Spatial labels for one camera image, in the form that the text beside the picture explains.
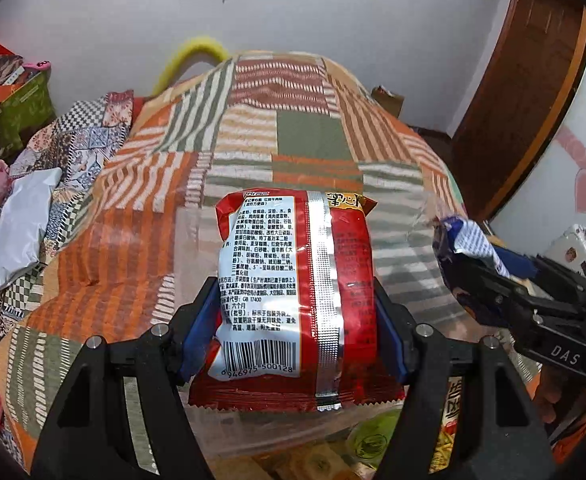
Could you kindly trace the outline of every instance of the yellow tube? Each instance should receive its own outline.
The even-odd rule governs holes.
[[[184,62],[195,54],[208,54],[218,64],[231,57],[219,41],[208,36],[198,36],[187,41],[173,55],[168,65],[164,68],[153,88],[153,97],[161,94],[180,76],[179,70],[183,67]]]

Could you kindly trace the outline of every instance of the das logo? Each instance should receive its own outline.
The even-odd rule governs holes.
[[[559,345],[555,345],[555,348],[553,348],[553,351],[551,352],[551,356],[559,357],[560,361],[564,361],[565,363],[568,363],[572,366],[575,366],[577,362],[580,360],[579,354],[571,354],[570,350],[567,350],[565,352]]]

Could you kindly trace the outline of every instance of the metal screw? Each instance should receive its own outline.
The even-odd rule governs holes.
[[[426,323],[421,323],[415,327],[415,332],[422,337],[431,337],[433,335],[433,327]]]
[[[169,326],[166,323],[158,323],[151,328],[151,334],[157,337],[162,337],[169,331]]]
[[[496,337],[493,337],[492,335],[484,336],[482,338],[482,343],[484,343],[484,345],[490,348],[491,350],[495,350],[496,348],[500,347],[499,340]]]
[[[102,338],[98,335],[92,335],[86,340],[86,346],[92,350],[95,350],[101,344]]]

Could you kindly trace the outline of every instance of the bed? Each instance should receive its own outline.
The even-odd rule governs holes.
[[[485,333],[444,286],[431,249],[428,219],[464,214],[447,167],[335,62],[234,56],[147,102],[130,134],[129,93],[98,103],[80,104],[84,130],[121,127],[117,151],[79,157],[92,137],[64,137],[68,126],[76,131],[72,110],[12,168],[58,165],[66,183],[54,197],[41,264],[1,300],[16,304],[12,322],[0,316],[0,393],[27,470],[83,342],[138,337],[217,272],[214,206],[231,191],[338,190],[376,200],[368,227],[376,275],[391,298],[448,336]],[[131,420],[134,440],[140,424]]]

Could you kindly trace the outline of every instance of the barcode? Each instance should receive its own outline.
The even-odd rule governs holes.
[[[227,372],[240,372],[265,365],[281,365],[295,370],[295,346],[292,341],[259,339],[248,342],[224,341]]]

